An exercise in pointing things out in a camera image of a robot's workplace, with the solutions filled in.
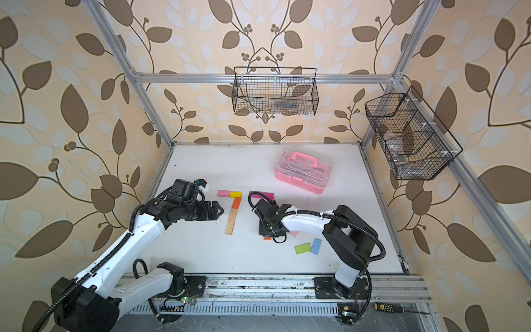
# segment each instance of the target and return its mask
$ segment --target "blue block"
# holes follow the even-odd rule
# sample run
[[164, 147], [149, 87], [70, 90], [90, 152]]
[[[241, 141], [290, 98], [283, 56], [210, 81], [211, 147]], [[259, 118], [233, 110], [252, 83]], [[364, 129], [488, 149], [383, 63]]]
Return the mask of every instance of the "blue block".
[[310, 252], [314, 255], [317, 255], [319, 253], [320, 247], [321, 247], [321, 240], [319, 240], [318, 238], [315, 238], [313, 240], [312, 250]]

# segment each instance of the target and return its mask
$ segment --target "clear plastic lid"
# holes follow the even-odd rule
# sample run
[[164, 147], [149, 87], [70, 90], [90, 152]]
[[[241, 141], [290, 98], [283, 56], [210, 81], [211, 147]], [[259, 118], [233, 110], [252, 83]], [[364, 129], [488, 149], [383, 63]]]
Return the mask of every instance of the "clear plastic lid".
[[324, 187], [330, 175], [331, 165], [325, 158], [308, 152], [285, 150], [275, 170]]

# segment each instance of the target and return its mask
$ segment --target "toolbox handle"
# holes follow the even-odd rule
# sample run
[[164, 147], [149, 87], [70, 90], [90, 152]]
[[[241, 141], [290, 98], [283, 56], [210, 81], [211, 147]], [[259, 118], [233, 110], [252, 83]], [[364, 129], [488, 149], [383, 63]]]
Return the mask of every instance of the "toolbox handle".
[[315, 159], [314, 157], [310, 157], [310, 156], [305, 155], [305, 154], [302, 154], [302, 153], [300, 153], [300, 152], [294, 152], [294, 153], [292, 154], [292, 159], [295, 160], [295, 157], [297, 157], [297, 156], [299, 156], [299, 157], [303, 157], [303, 158], [306, 158], [306, 159], [309, 159], [309, 160], [313, 161], [313, 167], [317, 167], [317, 165], [319, 164], [319, 163], [317, 162], [317, 159]]

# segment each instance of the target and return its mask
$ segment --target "pink toolbox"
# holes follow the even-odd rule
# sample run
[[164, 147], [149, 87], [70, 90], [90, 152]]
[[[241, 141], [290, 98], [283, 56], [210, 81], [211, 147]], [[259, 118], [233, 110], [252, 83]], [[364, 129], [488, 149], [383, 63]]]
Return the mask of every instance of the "pink toolbox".
[[301, 151], [285, 150], [275, 166], [275, 177], [316, 194], [323, 192], [332, 166], [324, 158]]

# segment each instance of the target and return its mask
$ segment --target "pink block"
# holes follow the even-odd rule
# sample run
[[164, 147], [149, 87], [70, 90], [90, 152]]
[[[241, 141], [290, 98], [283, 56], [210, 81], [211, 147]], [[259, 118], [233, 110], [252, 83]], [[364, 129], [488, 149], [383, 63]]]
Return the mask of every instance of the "pink block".
[[[263, 193], [267, 198], [269, 198], [271, 200], [275, 199], [275, 195], [272, 192], [261, 192], [261, 193]], [[257, 194], [253, 194], [251, 196], [251, 198], [263, 198], [263, 197], [261, 197], [260, 195], [257, 195]]]
[[230, 197], [230, 190], [218, 190], [218, 197]]

